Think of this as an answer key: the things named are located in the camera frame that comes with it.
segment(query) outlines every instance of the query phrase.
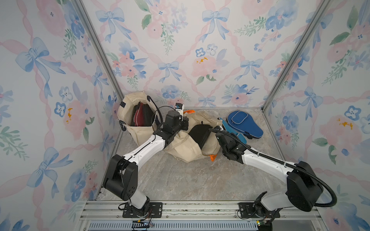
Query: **orange strap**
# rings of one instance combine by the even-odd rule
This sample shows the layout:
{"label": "orange strap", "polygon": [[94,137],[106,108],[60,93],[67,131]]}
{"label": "orange strap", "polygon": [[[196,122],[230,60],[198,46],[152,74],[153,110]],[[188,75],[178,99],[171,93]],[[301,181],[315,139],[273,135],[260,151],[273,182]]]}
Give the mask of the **orange strap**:
{"label": "orange strap", "polygon": [[191,114],[191,113],[194,113],[195,111],[194,110],[187,110],[187,111],[184,111],[184,114],[185,113],[189,113],[189,114]]}
{"label": "orange strap", "polygon": [[216,155],[210,155],[209,157],[211,158],[211,161],[213,162],[213,161],[215,161],[215,159],[217,157],[217,154]]}

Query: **floral wallpaper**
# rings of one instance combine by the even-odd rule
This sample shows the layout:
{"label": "floral wallpaper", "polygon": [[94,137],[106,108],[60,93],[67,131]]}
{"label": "floral wallpaper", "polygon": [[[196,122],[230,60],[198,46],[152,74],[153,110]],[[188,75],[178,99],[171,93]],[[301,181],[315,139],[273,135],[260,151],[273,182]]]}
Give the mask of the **floral wallpaper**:
{"label": "floral wallpaper", "polygon": [[0,230],[73,230],[119,131],[117,95],[68,0],[0,2]]}
{"label": "floral wallpaper", "polygon": [[337,194],[319,209],[330,231],[370,230],[369,13],[369,0],[333,1],[267,107],[285,158],[308,162]]}
{"label": "floral wallpaper", "polygon": [[320,0],[83,3],[124,94],[145,91],[160,105],[258,107]]}

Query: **marble floor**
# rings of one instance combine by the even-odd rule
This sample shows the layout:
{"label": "marble floor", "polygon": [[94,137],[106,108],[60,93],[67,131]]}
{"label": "marble floor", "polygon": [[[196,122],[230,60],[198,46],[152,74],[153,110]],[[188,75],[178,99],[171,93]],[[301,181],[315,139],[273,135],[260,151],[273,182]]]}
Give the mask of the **marble floor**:
{"label": "marble floor", "polygon": [[[206,109],[212,117],[226,116],[235,109]],[[259,109],[245,109],[264,131],[260,139],[247,139],[255,149],[279,158],[280,154]],[[117,154],[124,155],[137,147],[126,131]],[[139,170],[138,189],[151,200],[254,200],[264,191],[280,190],[283,183],[253,166],[228,160],[220,149],[214,162],[206,157],[189,163],[176,160],[161,151]],[[98,200],[121,200],[102,190]]]}

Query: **wire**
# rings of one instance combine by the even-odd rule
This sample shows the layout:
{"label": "wire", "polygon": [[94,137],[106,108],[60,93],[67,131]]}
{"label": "wire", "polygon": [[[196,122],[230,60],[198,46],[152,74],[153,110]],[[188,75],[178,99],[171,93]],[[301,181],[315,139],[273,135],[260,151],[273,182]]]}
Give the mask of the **wire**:
{"label": "wire", "polygon": [[[269,159],[269,160],[272,160],[274,162],[277,162],[279,164],[282,164],[284,165],[285,162],[282,161],[282,160],[279,160],[279,159],[276,159],[276,158],[273,158],[272,156],[268,156],[268,155],[265,155],[263,153],[259,153],[257,151],[254,151],[253,149],[251,149],[251,146],[249,145],[246,145],[244,144],[243,142],[241,142],[239,139],[235,138],[234,136],[230,135],[230,133],[228,132],[225,132],[225,131],[221,131],[221,130],[218,130],[218,129],[214,129],[214,128],[210,128],[209,129],[211,132],[215,132],[215,133],[221,133],[221,134],[224,134],[224,135],[227,135],[231,138],[233,138],[234,140],[236,140],[238,143],[240,143],[241,145],[243,145],[246,149],[248,149],[250,152],[254,153],[254,154],[257,154],[261,157],[264,157],[266,159]],[[300,167],[297,167],[295,165],[292,165],[292,164],[285,164],[286,167],[289,167],[289,168],[292,168],[294,170],[297,170],[297,171],[300,171],[301,173],[303,174],[306,174],[308,175],[309,177],[315,179],[317,182],[319,182],[324,188],[326,188],[326,190],[329,192],[329,194],[331,195],[332,197],[332,201],[329,202],[329,203],[325,203],[325,204],[321,204],[321,203],[315,203],[315,206],[316,207],[332,207],[334,205],[336,205],[337,203],[337,196],[335,195],[335,192],[330,188],[330,186],[328,184],[326,184],[323,180],[321,180],[320,178],[318,178],[317,176],[307,172],[306,170],[300,168]]]}
{"label": "wire", "polygon": [[238,210],[238,211],[236,212],[236,214],[238,215],[238,217],[239,217],[240,219],[242,219],[242,220],[246,220],[246,219],[250,219],[253,215],[255,215],[255,214],[256,214],[256,212],[257,212],[257,210],[255,210],[255,211],[252,213],[252,215],[251,215],[250,217],[248,217],[248,218],[241,218],[241,217],[239,216],[239,212],[240,212],[240,210]]}
{"label": "wire", "polygon": [[275,220],[276,215],[277,215],[277,214],[279,214],[280,210],[282,210],[282,209],[283,209],[283,208],[278,208],[278,209],[276,210],[276,212],[274,213],[274,216],[272,216],[272,217],[271,217],[271,219],[270,219],[268,222],[266,222],[266,224],[267,224],[267,223],[272,223],[272,222]]}
{"label": "wire", "polygon": [[155,115],[155,113],[158,111],[158,113],[159,114],[161,114],[161,111],[159,110],[160,108],[164,108],[164,107],[169,107],[169,108],[172,108],[173,110],[175,110],[173,107],[170,107],[170,106],[167,106],[167,105],[165,105],[165,106],[161,106],[161,107],[159,107],[157,110],[155,110],[155,112],[154,112],[154,114],[152,115],[152,118],[150,119],[150,121],[152,121],[152,129],[154,130],[154,127],[153,127],[153,123],[154,123],[154,120],[153,120],[153,116]]}

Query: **ventilation grille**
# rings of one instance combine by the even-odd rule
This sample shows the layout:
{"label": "ventilation grille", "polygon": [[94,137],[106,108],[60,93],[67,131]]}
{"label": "ventilation grille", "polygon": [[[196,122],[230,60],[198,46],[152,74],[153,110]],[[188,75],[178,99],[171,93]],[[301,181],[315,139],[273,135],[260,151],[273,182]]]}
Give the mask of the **ventilation grille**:
{"label": "ventilation grille", "polygon": [[[155,230],[258,230],[256,221],[152,221],[154,227],[148,231]],[[145,230],[139,228],[142,224],[125,221],[91,221],[89,230]]]}

